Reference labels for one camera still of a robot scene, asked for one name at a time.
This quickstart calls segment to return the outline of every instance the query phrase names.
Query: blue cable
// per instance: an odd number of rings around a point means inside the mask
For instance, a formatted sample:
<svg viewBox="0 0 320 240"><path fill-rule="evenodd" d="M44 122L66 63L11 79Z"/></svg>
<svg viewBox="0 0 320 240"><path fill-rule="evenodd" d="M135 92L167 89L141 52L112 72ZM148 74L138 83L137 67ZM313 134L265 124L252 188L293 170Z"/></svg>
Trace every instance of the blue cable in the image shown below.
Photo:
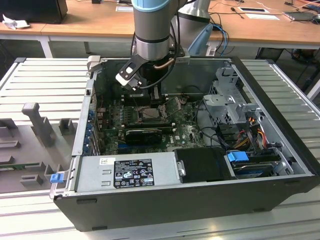
<svg viewBox="0 0 320 240"><path fill-rule="evenodd" d="M224 47L223 47L223 50L222 50L221 55L220 55L220 56L222 56L224 51L226 50L226 47L227 47L226 32L221 27L219 27L218 25L213 24L213 26L215 26L217 29L219 29L222 32L223 36L224 36Z"/></svg>

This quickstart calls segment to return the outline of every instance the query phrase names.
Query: motherboard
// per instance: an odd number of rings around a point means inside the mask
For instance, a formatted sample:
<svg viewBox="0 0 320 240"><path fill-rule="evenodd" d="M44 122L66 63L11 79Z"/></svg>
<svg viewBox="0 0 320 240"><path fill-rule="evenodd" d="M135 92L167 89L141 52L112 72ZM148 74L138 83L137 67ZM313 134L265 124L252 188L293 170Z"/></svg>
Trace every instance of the motherboard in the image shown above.
<svg viewBox="0 0 320 240"><path fill-rule="evenodd" d="M97 109L101 153L104 155L172 152L205 147L195 124L196 102L167 97L158 106L127 105L123 99Z"/></svg>

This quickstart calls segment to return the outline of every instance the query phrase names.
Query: warning label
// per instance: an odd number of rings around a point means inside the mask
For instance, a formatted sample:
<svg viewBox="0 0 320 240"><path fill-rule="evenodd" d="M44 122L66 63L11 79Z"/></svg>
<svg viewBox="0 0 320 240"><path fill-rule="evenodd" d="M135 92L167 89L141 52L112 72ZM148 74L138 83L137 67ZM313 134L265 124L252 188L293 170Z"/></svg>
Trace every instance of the warning label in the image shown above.
<svg viewBox="0 0 320 240"><path fill-rule="evenodd" d="M153 176L151 159L114 162L113 186L116 189L154 186Z"/></svg>

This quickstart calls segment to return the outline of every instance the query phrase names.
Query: black computer case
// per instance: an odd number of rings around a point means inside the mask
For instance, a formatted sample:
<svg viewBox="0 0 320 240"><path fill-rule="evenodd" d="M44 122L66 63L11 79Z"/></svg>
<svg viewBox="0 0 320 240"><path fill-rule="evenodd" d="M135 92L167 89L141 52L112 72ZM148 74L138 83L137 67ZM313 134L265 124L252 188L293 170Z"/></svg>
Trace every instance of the black computer case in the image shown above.
<svg viewBox="0 0 320 240"><path fill-rule="evenodd" d="M66 0L2 0L0 18L60 24L67 14Z"/></svg>

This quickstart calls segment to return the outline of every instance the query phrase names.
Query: blue clip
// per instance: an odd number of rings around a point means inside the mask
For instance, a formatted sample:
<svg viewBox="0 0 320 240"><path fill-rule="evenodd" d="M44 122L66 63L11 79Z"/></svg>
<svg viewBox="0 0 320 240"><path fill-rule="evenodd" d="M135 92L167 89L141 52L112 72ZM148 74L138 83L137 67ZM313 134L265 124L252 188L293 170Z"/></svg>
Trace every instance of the blue clip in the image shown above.
<svg viewBox="0 0 320 240"><path fill-rule="evenodd" d="M51 175L50 183L52 184L61 184L64 182L64 173L54 173Z"/></svg>
<svg viewBox="0 0 320 240"><path fill-rule="evenodd" d="M227 156L230 162L249 161L245 151L232 151Z"/></svg>

